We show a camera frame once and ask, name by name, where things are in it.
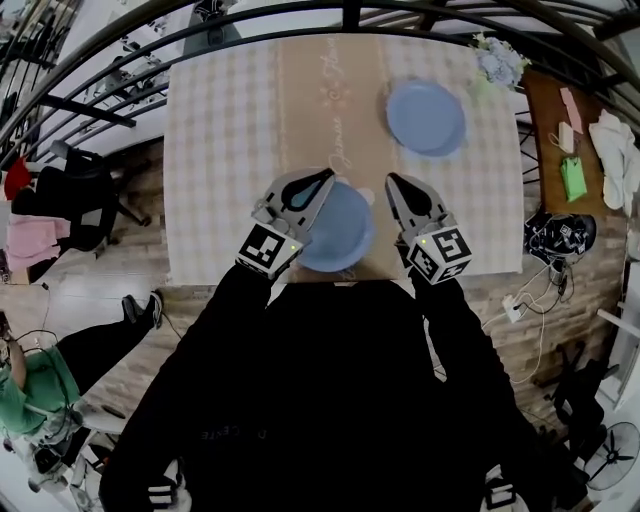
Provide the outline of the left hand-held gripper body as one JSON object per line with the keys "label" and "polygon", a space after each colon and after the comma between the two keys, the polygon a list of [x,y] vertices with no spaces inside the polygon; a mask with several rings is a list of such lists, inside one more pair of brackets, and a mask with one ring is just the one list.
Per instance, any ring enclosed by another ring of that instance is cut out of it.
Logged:
{"label": "left hand-held gripper body", "polygon": [[267,279],[278,279],[308,245],[314,207],[293,211],[270,193],[256,202],[251,217],[253,227],[235,261]]}

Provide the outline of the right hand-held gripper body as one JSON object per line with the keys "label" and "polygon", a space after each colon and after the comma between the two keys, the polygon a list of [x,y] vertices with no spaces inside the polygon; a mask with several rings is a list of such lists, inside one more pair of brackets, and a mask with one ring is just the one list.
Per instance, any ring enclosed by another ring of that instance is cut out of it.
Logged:
{"label": "right hand-held gripper body", "polygon": [[460,275],[472,260],[472,252],[451,212],[427,220],[420,228],[402,230],[400,240],[408,247],[405,257],[430,284]]}

